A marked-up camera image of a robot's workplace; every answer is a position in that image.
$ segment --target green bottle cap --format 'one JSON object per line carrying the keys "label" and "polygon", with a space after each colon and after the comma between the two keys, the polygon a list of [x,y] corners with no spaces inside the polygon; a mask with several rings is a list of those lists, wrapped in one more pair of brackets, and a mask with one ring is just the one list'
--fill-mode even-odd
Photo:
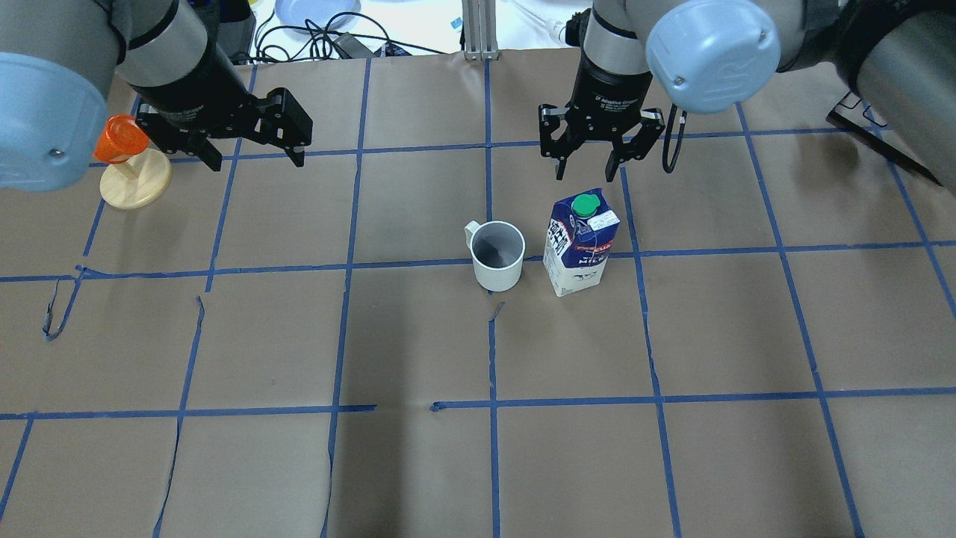
{"label": "green bottle cap", "polygon": [[575,201],[571,202],[571,210],[581,218],[594,216],[600,207],[600,198],[596,194],[579,194],[575,196]]}

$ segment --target orange cup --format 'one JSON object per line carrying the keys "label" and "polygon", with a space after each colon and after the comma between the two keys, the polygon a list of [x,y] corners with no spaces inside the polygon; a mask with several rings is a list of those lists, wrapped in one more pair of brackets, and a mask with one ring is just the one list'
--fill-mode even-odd
{"label": "orange cup", "polygon": [[93,156],[103,163],[117,165],[139,155],[149,146],[149,137],[136,125],[136,118],[118,114],[106,121]]}

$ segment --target light blue robot joint cap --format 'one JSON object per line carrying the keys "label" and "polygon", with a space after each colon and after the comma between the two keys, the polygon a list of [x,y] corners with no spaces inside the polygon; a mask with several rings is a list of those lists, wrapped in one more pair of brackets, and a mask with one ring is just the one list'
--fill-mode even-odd
{"label": "light blue robot joint cap", "polygon": [[690,0],[647,37],[647,63],[667,95],[697,114],[726,110],[760,91],[780,63],[773,19],[750,0]]}
{"label": "light blue robot joint cap", "polygon": [[0,189],[54,191],[76,183],[106,121],[106,101],[79,74],[0,52]]}

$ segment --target wooden base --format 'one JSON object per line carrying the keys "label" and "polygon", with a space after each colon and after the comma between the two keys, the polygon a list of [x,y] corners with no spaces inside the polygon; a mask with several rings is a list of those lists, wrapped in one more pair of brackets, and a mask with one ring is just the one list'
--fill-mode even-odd
{"label": "wooden base", "polygon": [[135,210],[160,197],[173,167],[161,151],[148,147],[121,165],[110,165],[99,179],[99,194],[119,210]]}

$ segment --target mug handle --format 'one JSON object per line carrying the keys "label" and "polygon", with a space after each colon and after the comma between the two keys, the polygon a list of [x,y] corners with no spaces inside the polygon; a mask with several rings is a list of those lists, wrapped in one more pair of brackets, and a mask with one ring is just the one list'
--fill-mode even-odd
{"label": "mug handle", "polygon": [[481,228],[481,224],[473,220],[465,226],[465,246],[467,246],[469,250],[471,250],[471,238],[474,237],[479,228]]}

